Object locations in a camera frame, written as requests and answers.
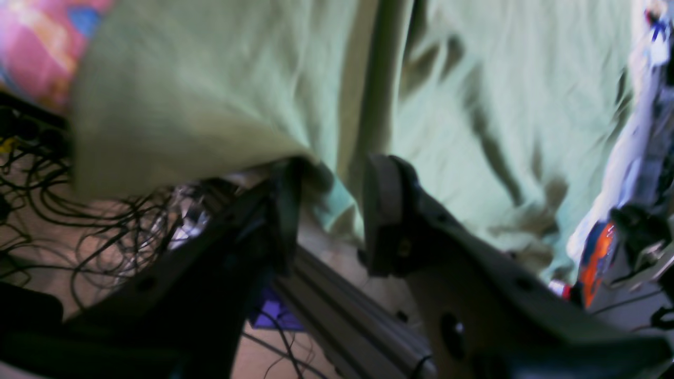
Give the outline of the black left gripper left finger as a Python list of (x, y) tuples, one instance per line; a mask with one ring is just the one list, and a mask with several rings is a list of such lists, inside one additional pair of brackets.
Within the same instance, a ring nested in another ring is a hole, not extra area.
[(246, 316), (293, 269), (303, 163), (276, 163), (196, 238), (77, 317), (2, 333), (2, 362), (50, 378), (227, 378)]

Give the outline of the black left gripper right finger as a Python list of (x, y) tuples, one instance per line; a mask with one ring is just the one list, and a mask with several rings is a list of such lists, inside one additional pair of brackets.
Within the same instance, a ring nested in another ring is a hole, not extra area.
[(364, 264), (407, 283), (439, 378), (657, 378), (672, 364), (666, 338), (590, 316), (469, 233), (406, 161), (371, 154), (364, 172)]

